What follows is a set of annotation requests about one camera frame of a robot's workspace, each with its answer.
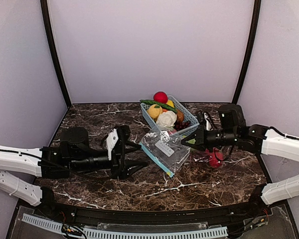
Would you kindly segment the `dark purple toy grapes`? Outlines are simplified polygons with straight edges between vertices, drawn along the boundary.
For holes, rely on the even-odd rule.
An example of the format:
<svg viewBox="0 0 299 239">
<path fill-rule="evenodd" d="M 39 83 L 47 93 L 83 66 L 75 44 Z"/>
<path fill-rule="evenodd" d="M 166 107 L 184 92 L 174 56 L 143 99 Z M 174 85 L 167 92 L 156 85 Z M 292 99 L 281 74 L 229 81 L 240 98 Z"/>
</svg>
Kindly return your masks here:
<svg viewBox="0 0 299 239">
<path fill-rule="evenodd" d="M 183 122 L 176 121 L 176 123 L 174 124 L 174 129 L 176 131 L 180 131 L 180 130 L 183 130 L 183 129 L 189 127 L 190 125 L 191 125 L 190 121 L 183 121 Z"/>
</svg>

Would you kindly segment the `white toy cauliflower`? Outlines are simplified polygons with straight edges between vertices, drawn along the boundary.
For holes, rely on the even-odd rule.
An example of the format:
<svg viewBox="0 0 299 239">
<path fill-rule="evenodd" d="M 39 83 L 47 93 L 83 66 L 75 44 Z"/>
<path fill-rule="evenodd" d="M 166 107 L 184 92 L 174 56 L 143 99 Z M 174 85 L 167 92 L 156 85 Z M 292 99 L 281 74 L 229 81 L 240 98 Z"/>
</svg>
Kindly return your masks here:
<svg viewBox="0 0 299 239">
<path fill-rule="evenodd" d="M 176 113 L 173 111 L 163 112 L 156 120 L 156 125 L 159 129 L 172 129 L 176 122 Z"/>
</svg>

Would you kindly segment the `green toy cucumber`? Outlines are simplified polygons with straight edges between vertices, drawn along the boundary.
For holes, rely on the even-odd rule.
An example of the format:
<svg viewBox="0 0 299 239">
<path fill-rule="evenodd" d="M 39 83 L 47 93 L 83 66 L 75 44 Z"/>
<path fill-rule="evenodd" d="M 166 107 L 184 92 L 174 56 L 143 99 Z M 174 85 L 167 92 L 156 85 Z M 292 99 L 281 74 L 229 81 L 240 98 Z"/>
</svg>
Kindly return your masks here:
<svg viewBox="0 0 299 239">
<path fill-rule="evenodd" d="M 164 104 L 164 103 L 161 103 L 161 102 L 157 102 L 157 101 L 154 101 L 154 100 L 140 100 L 141 103 L 144 103 L 146 105 L 158 105 L 168 111 L 173 111 L 174 113 L 177 113 L 177 109 L 167 105 L 167 104 Z"/>
</svg>

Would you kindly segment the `blue perforated plastic basket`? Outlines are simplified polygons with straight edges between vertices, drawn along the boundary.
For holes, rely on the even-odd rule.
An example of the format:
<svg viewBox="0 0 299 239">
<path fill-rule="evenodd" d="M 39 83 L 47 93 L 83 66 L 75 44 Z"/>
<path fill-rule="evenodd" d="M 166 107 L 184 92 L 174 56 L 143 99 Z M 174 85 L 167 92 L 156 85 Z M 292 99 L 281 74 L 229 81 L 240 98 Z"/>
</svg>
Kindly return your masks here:
<svg viewBox="0 0 299 239">
<path fill-rule="evenodd" d="M 180 135 L 194 132 L 199 122 L 175 97 L 166 96 L 166 103 L 154 100 L 140 100 L 144 119 L 151 128 L 166 127 Z"/>
</svg>

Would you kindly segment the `yellow toy lemon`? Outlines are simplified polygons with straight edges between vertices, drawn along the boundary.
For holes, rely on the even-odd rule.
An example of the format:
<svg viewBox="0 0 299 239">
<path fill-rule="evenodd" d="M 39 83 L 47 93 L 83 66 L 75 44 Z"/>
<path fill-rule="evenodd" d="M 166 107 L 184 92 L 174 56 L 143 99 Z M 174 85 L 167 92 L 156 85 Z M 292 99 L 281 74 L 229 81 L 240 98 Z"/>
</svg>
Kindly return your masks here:
<svg viewBox="0 0 299 239">
<path fill-rule="evenodd" d="M 168 100 L 168 101 L 166 102 L 166 104 L 169 105 L 170 107 L 173 107 L 173 108 L 174 108 L 174 103 L 173 103 L 172 100 Z"/>
</svg>

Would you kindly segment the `black left frame post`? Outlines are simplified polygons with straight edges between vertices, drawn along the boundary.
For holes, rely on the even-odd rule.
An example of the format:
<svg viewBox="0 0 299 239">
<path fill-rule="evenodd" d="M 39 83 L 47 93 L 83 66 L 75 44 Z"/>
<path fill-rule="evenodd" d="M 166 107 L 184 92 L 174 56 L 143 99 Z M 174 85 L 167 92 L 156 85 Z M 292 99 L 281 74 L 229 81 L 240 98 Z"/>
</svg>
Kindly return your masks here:
<svg viewBox="0 0 299 239">
<path fill-rule="evenodd" d="M 54 35 L 52 31 L 52 24 L 51 24 L 51 19 L 50 19 L 50 14 L 49 14 L 49 7 L 48 7 L 48 1 L 47 0 L 40 0 L 40 7 L 41 7 L 41 13 L 42 13 L 42 19 L 43 19 L 43 24 L 44 24 L 44 29 L 45 29 L 45 34 L 48 42 L 48 47 L 50 51 L 50 56 L 52 59 L 52 63 L 54 66 L 54 70 L 56 73 L 56 77 L 58 80 L 58 84 L 64 99 L 64 102 L 69 109 L 72 106 L 72 102 L 70 100 L 70 96 L 66 87 L 66 83 L 63 77 L 57 49 L 56 49 L 56 44 L 54 41 Z"/>
</svg>

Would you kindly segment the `black front frame rail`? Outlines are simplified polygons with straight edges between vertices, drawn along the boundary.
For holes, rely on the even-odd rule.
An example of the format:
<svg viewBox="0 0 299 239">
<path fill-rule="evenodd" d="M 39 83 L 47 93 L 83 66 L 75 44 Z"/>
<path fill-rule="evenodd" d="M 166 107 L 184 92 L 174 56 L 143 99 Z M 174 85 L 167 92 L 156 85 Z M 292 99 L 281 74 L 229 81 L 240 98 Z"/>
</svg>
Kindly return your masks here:
<svg viewBox="0 0 299 239">
<path fill-rule="evenodd" d="M 38 209 L 19 200 L 9 224 L 7 239 L 10 239 L 20 227 L 17 219 L 20 217 L 21 209 L 34 211 L 38 216 L 61 220 L 74 226 L 97 227 L 100 224 L 118 224 L 122 226 L 166 226 L 170 229 L 177 225 L 208 223 L 209 226 L 226 226 L 229 236 L 232 238 L 237 238 L 248 232 L 245 226 L 247 219 L 264 216 L 269 218 L 267 235 L 270 238 L 299 238 L 299 232 L 287 200 L 274 203 L 265 209 L 244 202 L 197 210 L 139 212 L 94 209 L 55 203 L 54 213 L 51 215 L 48 215 L 44 208 Z"/>
</svg>

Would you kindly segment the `red toy apple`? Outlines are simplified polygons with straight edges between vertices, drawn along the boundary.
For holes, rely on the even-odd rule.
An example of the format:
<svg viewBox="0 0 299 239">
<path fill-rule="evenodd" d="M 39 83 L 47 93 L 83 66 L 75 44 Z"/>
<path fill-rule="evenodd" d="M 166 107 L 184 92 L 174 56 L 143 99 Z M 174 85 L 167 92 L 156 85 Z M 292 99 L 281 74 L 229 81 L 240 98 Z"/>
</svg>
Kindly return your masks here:
<svg viewBox="0 0 299 239">
<path fill-rule="evenodd" d="M 220 149 L 214 148 L 213 152 L 207 152 L 209 155 L 209 166 L 211 168 L 219 168 L 222 166 L 222 162 L 224 161 L 224 155 L 223 152 Z"/>
</svg>

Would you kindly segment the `clear zip bag blue zipper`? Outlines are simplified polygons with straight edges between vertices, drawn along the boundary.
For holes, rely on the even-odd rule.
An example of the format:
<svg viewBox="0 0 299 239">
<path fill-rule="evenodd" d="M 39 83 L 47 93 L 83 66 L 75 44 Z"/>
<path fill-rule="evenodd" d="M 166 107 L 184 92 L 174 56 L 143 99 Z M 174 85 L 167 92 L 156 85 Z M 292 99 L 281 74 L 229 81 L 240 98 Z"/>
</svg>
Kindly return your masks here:
<svg viewBox="0 0 299 239">
<path fill-rule="evenodd" d="M 205 166 L 217 169 L 223 165 L 225 157 L 222 150 L 213 148 L 212 152 L 208 149 L 205 151 L 192 150 L 191 159 Z"/>
</svg>

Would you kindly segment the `black frame post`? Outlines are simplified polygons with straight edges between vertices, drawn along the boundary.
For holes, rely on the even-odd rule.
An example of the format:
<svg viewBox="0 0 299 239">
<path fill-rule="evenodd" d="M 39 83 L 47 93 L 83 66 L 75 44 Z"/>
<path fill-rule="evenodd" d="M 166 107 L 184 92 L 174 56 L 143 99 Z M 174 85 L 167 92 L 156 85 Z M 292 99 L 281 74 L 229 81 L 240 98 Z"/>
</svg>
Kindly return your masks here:
<svg viewBox="0 0 299 239">
<path fill-rule="evenodd" d="M 259 22 L 259 16 L 260 16 L 260 11 L 261 11 L 261 0 L 254 0 L 254 6 L 253 6 L 253 12 L 252 12 L 252 18 L 251 18 L 251 25 L 250 25 L 250 30 L 249 30 L 249 35 L 248 35 L 248 40 L 246 44 L 246 50 L 240 70 L 240 74 L 238 77 L 237 85 L 235 88 L 235 92 L 232 98 L 233 104 L 237 104 L 239 101 L 239 97 L 241 95 L 243 85 L 245 82 L 246 74 L 248 71 L 252 51 L 253 51 L 253 46 L 257 34 L 257 28 L 258 28 L 258 22 Z"/>
<path fill-rule="evenodd" d="M 44 29 L 45 29 L 45 34 L 48 42 L 48 47 L 50 51 L 50 56 L 52 59 L 52 63 L 54 66 L 54 70 L 56 73 L 56 77 L 58 80 L 58 84 L 64 99 L 64 102 L 69 109 L 72 106 L 72 102 L 70 100 L 70 96 L 66 87 L 66 83 L 63 77 L 57 49 L 56 49 L 56 44 L 54 41 L 54 35 L 52 31 L 52 24 L 51 24 L 51 19 L 50 19 L 50 14 L 49 14 L 49 7 L 48 7 L 48 1 L 47 0 L 40 0 L 40 7 L 41 7 L 41 13 L 42 13 L 42 19 L 43 19 L 43 24 L 44 24 Z"/>
</svg>

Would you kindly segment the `black right frame post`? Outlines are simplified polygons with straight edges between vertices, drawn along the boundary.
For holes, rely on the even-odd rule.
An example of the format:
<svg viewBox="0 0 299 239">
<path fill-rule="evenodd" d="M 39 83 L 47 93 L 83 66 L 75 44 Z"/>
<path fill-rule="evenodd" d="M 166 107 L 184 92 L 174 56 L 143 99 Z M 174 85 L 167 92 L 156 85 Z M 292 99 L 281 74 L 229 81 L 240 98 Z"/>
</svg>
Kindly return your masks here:
<svg viewBox="0 0 299 239">
<path fill-rule="evenodd" d="M 250 25 L 250 30 L 249 30 L 249 35 L 248 35 L 248 40 L 246 44 L 246 50 L 240 70 L 240 74 L 238 77 L 237 85 L 235 88 L 235 92 L 232 98 L 233 104 L 237 104 L 239 101 L 239 97 L 241 95 L 243 85 L 245 82 L 246 74 L 248 71 L 252 51 L 253 51 L 253 46 L 257 34 L 257 28 L 258 28 L 258 22 L 259 22 L 259 16 L 260 16 L 260 11 L 261 11 L 261 0 L 254 0 L 254 6 L 253 6 L 253 12 L 252 12 L 252 18 L 251 18 L 251 25 Z"/>
</svg>

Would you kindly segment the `red toy tomato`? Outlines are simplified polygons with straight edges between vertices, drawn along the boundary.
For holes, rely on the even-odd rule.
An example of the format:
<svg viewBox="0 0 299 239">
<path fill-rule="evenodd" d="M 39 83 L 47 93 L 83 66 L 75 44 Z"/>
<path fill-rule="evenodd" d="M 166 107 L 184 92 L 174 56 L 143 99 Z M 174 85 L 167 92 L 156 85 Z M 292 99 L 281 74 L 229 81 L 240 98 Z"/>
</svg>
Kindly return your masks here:
<svg viewBox="0 0 299 239">
<path fill-rule="evenodd" d="M 166 104 L 168 102 L 168 96 L 165 92 L 156 92 L 153 96 L 154 101 Z"/>
</svg>

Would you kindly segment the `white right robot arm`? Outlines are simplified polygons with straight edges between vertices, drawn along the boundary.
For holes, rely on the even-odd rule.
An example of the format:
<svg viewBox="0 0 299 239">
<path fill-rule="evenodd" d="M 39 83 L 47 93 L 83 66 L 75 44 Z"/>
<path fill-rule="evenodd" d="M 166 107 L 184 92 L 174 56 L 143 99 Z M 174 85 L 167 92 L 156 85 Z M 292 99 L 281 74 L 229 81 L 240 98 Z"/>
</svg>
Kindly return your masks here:
<svg viewBox="0 0 299 239">
<path fill-rule="evenodd" d="M 240 150 L 253 154 L 273 155 L 299 162 L 299 137 L 284 134 L 272 126 L 254 124 L 215 130 L 206 130 L 199 126 L 193 133 L 182 139 L 181 143 L 200 151 L 236 146 Z M 280 182 L 257 186 L 250 201 L 271 205 L 297 196 L 299 196 L 299 174 Z"/>
</svg>

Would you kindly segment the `brown toy kiwi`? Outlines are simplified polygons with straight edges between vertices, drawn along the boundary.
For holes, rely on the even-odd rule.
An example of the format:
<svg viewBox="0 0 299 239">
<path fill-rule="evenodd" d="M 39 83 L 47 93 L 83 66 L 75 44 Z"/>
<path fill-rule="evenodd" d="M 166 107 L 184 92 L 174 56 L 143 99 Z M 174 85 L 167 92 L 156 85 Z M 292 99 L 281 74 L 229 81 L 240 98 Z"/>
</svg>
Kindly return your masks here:
<svg viewBox="0 0 299 239">
<path fill-rule="evenodd" d="M 176 119 L 177 122 L 184 121 L 184 113 L 182 111 L 180 111 L 179 109 L 177 109 L 176 117 L 177 117 L 177 119 Z"/>
</svg>

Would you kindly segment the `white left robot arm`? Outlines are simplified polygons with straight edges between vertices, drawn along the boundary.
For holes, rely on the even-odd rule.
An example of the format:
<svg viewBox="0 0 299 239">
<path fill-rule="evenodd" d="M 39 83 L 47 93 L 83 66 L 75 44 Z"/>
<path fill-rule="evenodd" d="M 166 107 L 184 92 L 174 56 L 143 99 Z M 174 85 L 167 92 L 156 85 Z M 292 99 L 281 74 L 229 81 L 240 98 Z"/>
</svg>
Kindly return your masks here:
<svg viewBox="0 0 299 239">
<path fill-rule="evenodd" d="M 53 190 L 28 184 L 12 172 L 46 179 L 64 179 L 73 174 L 97 182 L 124 180 L 147 167 L 147 162 L 125 159 L 126 154 L 140 148 L 123 140 L 108 151 L 94 150 L 82 142 L 68 141 L 59 147 L 33 149 L 0 145 L 0 189 L 35 207 L 52 206 L 55 203 Z"/>
</svg>

